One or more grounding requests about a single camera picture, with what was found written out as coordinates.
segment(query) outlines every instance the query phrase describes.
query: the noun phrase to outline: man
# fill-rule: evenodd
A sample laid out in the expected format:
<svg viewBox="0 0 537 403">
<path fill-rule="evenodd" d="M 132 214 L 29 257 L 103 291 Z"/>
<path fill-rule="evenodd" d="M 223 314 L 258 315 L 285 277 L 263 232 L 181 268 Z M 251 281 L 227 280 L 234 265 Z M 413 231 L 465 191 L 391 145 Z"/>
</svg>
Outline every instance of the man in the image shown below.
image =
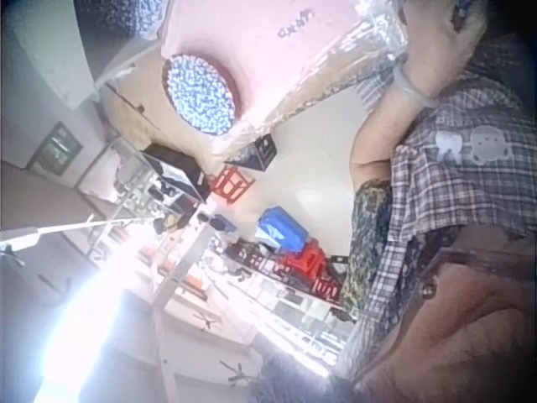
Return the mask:
<svg viewBox="0 0 537 403">
<path fill-rule="evenodd" d="M 502 81 L 520 46 L 477 45 L 481 3 L 460 32 L 455 5 L 406 2 L 407 59 L 360 88 L 371 113 L 351 154 L 342 297 L 357 324 L 338 381 L 269 363 L 257 401 L 525 401 L 535 379 L 537 136 Z"/>
</svg>

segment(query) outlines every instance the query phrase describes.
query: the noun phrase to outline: plaid shirt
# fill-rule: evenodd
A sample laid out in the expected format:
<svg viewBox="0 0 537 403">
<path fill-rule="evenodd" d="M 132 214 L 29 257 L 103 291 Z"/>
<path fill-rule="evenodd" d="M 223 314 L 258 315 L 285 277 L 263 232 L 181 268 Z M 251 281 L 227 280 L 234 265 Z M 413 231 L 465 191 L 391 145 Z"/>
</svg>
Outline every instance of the plaid shirt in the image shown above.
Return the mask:
<svg viewBox="0 0 537 403">
<path fill-rule="evenodd" d="M 388 243 L 336 374 L 351 378 L 378 343 L 378 324 L 387 320 L 412 237 L 467 224 L 537 231 L 535 123 L 502 82 L 521 50 L 514 37 L 481 45 L 441 105 L 418 116 L 395 149 Z M 392 82 L 387 70 L 357 86 L 369 112 Z"/>
</svg>

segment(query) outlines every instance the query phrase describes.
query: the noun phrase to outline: clear plastic wrap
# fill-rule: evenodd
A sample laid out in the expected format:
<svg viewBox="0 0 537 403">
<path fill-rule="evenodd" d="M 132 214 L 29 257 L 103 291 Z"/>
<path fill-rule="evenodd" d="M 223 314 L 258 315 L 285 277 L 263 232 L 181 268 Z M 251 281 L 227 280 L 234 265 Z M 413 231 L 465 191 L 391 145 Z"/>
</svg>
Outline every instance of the clear plastic wrap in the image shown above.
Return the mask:
<svg viewBox="0 0 537 403">
<path fill-rule="evenodd" d="M 272 107 L 242 110 L 225 135 L 211 140 L 212 153 L 224 160 L 275 126 L 318 102 L 393 64 L 406 47 L 397 0 L 349 0 L 356 23 L 309 60 L 287 94 Z"/>
</svg>

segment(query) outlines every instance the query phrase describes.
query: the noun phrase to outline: ceiling fan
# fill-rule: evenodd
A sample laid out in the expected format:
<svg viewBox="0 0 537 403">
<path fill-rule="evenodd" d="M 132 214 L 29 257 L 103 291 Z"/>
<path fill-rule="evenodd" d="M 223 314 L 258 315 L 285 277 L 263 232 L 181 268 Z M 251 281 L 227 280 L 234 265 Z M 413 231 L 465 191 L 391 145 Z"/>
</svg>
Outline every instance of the ceiling fan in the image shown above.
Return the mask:
<svg viewBox="0 0 537 403">
<path fill-rule="evenodd" d="M 202 320 L 204 323 L 203 327 L 201 328 L 201 331 L 204 332 L 206 330 L 211 330 L 211 325 L 213 323 L 217 323 L 218 321 L 215 321 L 213 319 L 209 319 L 208 317 L 206 317 L 202 312 L 197 312 L 195 314 L 193 314 L 193 317 L 195 317 L 196 319 L 200 319 Z"/>
<path fill-rule="evenodd" d="M 252 382 L 255 379 L 253 376 L 248 376 L 248 375 L 244 374 L 244 372 L 242 371 L 241 363 L 237 364 L 236 369 L 234 369 L 231 365 L 224 363 L 222 360 L 220 360 L 220 364 L 234 373 L 233 376 L 230 376 L 229 378 L 227 378 L 227 381 L 230 383 L 230 386 L 232 388 L 237 386 L 237 384 L 242 380 L 246 384 L 249 384 L 250 382 Z"/>
</svg>

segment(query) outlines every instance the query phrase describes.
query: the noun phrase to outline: bracelet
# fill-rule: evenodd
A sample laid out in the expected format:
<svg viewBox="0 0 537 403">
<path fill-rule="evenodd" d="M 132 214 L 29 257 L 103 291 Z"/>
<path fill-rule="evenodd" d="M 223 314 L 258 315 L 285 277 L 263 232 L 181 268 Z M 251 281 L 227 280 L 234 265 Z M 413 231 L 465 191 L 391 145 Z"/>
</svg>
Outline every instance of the bracelet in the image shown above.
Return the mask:
<svg viewBox="0 0 537 403">
<path fill-rule="evenodd" d="M 410 95 L 410 97 L 421 107 L 434 108 L 438 107 L 440 102 L 438 98 L 430 99 L 423 95 L 420 90 L 418 90 L 414 84 L 412 84 L 406 75 L 401 70 L 401 64 L 397 64 L 394 67 L 394 83 L 397 87 L 402 89 L 404 92 Z"/>
</svg>

